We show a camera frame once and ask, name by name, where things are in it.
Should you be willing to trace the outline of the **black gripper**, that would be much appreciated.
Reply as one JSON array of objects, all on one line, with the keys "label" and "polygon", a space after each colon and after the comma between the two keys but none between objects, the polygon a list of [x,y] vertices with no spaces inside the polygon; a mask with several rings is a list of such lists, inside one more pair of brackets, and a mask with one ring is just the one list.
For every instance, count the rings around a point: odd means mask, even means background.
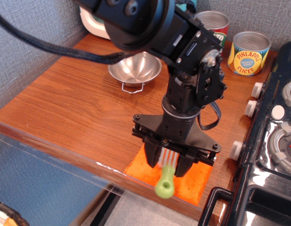
[{"label": "black gripper", "polygon": [[205,131],[214,128],[219,121],[202,125],[199,108],[188,114],[179,113],[168,105],[163,105],[163,108],[162,115],[133,116],[133,135],[142,139],[148,165],[156,166],[165,147],[180,154],[175,170],[178,178],[199,161],[212,166],[221,146]]}]

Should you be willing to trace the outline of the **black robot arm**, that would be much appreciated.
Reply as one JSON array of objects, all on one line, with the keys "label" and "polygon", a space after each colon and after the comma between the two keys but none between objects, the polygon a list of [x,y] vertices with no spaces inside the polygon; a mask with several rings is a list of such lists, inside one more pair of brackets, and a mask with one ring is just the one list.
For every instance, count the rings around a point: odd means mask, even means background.
[{"label": "black robot arm", "polygon": [[147,163],[154,167],[162,148],[179,154],[177,177],[198,162],[213,165],[221,146],[205,134],[216,126],[200,124],[207,105],[216,104],[226,85],[220,40],[173,0],[79,0],[77,4],[103,20],[115,46],[126,54],[148,52],[164,61],[169,72],[162,115],[137,114],[133,135],[144,142]]}]

